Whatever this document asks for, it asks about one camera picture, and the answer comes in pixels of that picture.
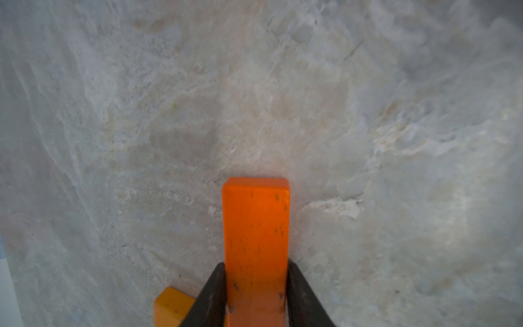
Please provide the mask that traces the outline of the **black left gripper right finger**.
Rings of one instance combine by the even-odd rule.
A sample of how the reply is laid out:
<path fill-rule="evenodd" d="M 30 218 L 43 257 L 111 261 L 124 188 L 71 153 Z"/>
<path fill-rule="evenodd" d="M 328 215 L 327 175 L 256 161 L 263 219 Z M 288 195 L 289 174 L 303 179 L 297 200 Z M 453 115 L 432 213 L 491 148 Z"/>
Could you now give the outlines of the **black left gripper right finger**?
<path fill-rule="evenodd" d="M 291 327 L 335 327 L 297 264 L 288 261 L 286 297 Z"/>

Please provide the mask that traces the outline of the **red-orange long block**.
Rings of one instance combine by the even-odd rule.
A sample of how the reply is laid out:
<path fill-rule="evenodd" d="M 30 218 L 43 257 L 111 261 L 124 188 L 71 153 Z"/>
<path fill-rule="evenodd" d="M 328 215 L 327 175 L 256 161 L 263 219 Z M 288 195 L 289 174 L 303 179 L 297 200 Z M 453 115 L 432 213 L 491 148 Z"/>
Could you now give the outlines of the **red-orange long block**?
<path fill-rule="evenodd" d="M 284 326 L 290 229 L 284 178 L 231 177 L 222 188 L 229 326 Z"/>

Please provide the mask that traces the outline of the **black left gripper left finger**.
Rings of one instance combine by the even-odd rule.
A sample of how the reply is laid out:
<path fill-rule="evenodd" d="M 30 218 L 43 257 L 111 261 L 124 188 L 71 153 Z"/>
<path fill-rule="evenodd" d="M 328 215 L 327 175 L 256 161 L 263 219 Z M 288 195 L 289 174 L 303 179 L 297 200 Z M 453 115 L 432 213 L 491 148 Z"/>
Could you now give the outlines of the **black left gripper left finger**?
<path fill-rule="evenodd" d="M 219 263 L 208 278 L 180 327 L 224 327 L 226 320 L 226 268 Z"/>

